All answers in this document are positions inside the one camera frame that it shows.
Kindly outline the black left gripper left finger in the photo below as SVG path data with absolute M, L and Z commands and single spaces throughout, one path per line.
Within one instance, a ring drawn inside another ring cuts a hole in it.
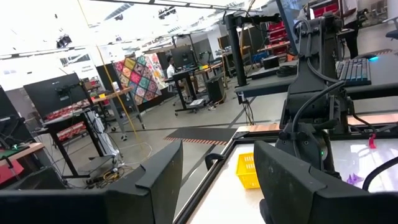
M 176 140 L 108 187 L 107 224 L 172 224 L 182 171 L 183 142 Z

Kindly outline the purple translucent witch hat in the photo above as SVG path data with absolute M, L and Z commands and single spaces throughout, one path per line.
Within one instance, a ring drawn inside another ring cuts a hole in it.
M 352 173 L 348 176 L 346 183 L 351 184 L 351 185 L 356 185 L 360 182 L 362 182 L 364 179 L 355 173 Z

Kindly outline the yellow plastic basket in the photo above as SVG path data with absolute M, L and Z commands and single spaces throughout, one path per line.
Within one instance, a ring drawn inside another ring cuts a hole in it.
M 243 153 L 238 156 L 236 176 L 245 189 L 258 189 L 260 187 L 253 152 Z

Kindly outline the grey desk with keyboard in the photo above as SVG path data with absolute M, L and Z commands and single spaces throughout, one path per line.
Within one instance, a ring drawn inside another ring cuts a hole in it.
M 349 86 L 347 94 L 353 100 L 398 96 L 398 50 L 378 56 L 370 64 L 370 85 Z M 238 95 L 247 97 L 284 93 L 295 80 L 291 77 L 267 77 L 235 88 Z

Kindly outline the wooden top table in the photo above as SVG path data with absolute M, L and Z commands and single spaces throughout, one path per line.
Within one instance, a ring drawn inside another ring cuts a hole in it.
M 110 104 L 111 110 L 113 112 L 114 118 L 116 119 L 116 122 L 117 122 L 117 124 L 119 126 L 119 129 L 121 130 L 121 140 L 122 141 L 127 141 L 127 134 L 126 134 L 126 131 L 124 129 L 124 125 L 127 124 L 127 120 L 130 118 L 130 116 L 129 116 L 130 113 L 128 111 L 125 111 L 124 112 L 124 116 L 123 116 L 118 111 L 118 109 L 116 107 L 115 98 L 118 98 L 121 95 L 126 95 L 127 96 L 127 100 L 126 100 L 127 101 L 127 106 L 132 110 L 131 114 L 133 116 L 135 116 L 139 120 L 142 128 L 146 129 L 146 126 L 145 126 L 145 124 L 143 122 L 143 119 L 142 119 L 141 113 L 139 111 L 139 108 L 138 108 L 138 106 L 137 106 L 137 104 L 135 102 L 135 99 L 134 99 L 133 95 L 132 95 L 132 90 L 133 90 L 133 87 L 124 88 L 123 90 L 119 90 L 119 91 L 116 91 L 114 93 L 110 93 L 110 91 L 107 91 L 107 94 L 104 97 L 100 97 L 100 98 L 97 98 L 97 99 L 93 100 L 94 103 L 103 103 L 106 100 L 109 101 L 109 104 Z

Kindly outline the colourful patchwork quilt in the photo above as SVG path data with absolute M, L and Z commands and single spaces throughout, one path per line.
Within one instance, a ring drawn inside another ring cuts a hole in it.
M 138 105 L 162 95 L 167 85 L 156 54 L 125 58 L 113 63 L 123 88 L 132 87 L 132 95 Z

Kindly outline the black computer tower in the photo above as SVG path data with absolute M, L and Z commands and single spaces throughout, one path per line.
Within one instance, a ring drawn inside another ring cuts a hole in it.
M 216 103 L 218 101 L 223 101 L 224 100 L 224 85 L 223 85 L 223 79 L 221 76 L 215 76 L 210 79 L 208 79 L 205 82 L 206 89 L 208 92 L 209 99 Z

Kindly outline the black standing desk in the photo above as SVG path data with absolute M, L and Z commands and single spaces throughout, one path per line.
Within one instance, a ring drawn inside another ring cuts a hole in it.
M 194 69 L 182 70 L 165 80 L 166 83 L 171 83 L 177 88 L 177 93 L 182 104 L 182 108 L 175 109 L 175 116 L 178 116 L 178 113 L 182 111 L 192 111 L 194 113 L 197 113 L 200 108 L 204 108 L 210 104 L 210 99 L 208 97 L 208 94 L 200 93 L 199 97 L 197 97 L 197 94 L 193 87 L 193 83 L 191 81 L 191 75 L 193 75 L 194 72 L 195 72 Z M 188 92 L 190 93 L 192 100 L 191 103 L 187 103 L 184 100 L 182 89 L 179 84 L 180 81 L 182 80 L 185 80 L 186 84 L 188 85 Z

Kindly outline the person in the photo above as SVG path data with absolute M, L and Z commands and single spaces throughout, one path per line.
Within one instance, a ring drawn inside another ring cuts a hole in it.
M 358 0 L 338 0 L 339 11 L 336 13 L 344 22 L 345 29 L 352 29 L 346 34 L 346 45 L 349 49 L 351 59 L 358 56 Z
M 169 66 L 167 68 L 167 78 L 170 79 L 178 72 L 178 70 L 175 67 L 174 58 L 171 55 L 167 56 L 167 61 L 169 63 Z

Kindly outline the black backlit keyboard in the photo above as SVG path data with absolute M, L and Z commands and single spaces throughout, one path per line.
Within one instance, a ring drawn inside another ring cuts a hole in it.
M 369 60 L 356 58 L 336 62 L 336 75 L 345 86 L 363 86 L 371 84 Z

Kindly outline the black computer monitor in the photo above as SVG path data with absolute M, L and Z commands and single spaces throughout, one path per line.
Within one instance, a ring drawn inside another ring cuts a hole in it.
M 193 50 L 189 45 L 173 48 L 171 58 L 175 68 L 194 68 L 197 66 Z
M 84 84 L 76 73 L 24 85 L 24 89 L 43 119 L 50 113 L 88 99 Z

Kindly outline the black monitor pole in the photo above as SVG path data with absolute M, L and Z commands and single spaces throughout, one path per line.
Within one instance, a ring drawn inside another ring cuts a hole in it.
M 225 25 L 229 35 L 229 42 L 231 44 L 231 50 L 237 74 L 238 86 L 247 85 L 245 71 L 244 71 L 244 64 L 239 44 L 239 35 L 237 32 L 237 27 L 243 25 L 244 22 L 245 18 L 242 16 L 234 16 L 233 14 L 228 14 L 225 16 Z

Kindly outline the red storage shelf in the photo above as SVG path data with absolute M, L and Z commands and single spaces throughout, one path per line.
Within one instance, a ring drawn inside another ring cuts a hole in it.
M 268 25 L 268 38 L 270 44 L 278 44 L 280 42 L 288 41 L 287 31 L 282 21 L 275 23 L 270 22 Z

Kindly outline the computer monitor with blue screen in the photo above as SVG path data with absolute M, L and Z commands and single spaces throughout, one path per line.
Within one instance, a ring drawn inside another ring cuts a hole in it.
M 313 10 L 310 0 L 275 0 L 284 23 L 292 50 L 296 55 L 304 55 L 308 40 L 310 19 Z

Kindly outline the black frame clamp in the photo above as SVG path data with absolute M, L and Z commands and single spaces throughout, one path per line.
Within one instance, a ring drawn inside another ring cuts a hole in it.
M 209 153 L 208 155 L 205 156 L 205 164 L 206 164 L 206 168 L 207 171 L 209 171 L 213 164 L 216 161 L 222 161 L 224 159 L 224 156 L 222 154 L 218 154 L 218 153 Z

